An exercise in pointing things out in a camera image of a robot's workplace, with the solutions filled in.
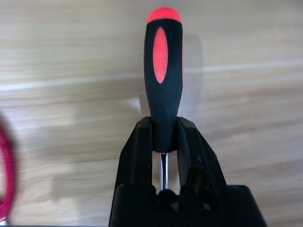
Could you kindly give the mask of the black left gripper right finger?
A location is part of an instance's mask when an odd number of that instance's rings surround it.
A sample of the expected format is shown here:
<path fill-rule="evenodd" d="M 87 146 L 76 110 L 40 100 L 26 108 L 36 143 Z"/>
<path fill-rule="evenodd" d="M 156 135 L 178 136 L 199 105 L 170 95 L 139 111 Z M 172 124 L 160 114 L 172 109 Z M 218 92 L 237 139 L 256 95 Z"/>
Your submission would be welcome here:
<path fill-rule="evenodd" d="M 209 191 L 218 194 L 226 186 L 226 181 L 215 152 L 195 124 L 179 117 L 177 137 L 180 186 L 191 186 L 197 193 Z"/>

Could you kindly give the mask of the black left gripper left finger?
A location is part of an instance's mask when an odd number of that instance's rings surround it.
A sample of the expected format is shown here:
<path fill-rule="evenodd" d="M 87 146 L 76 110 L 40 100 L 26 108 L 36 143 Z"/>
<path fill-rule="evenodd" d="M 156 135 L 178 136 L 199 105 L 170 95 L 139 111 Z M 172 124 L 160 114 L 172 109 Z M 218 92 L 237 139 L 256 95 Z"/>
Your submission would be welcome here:
<path fill-rule="evenodd" d="M 137 122 L 119 158 L 115 187 L 152 184 L 152 124 L 150 117 Z"/>

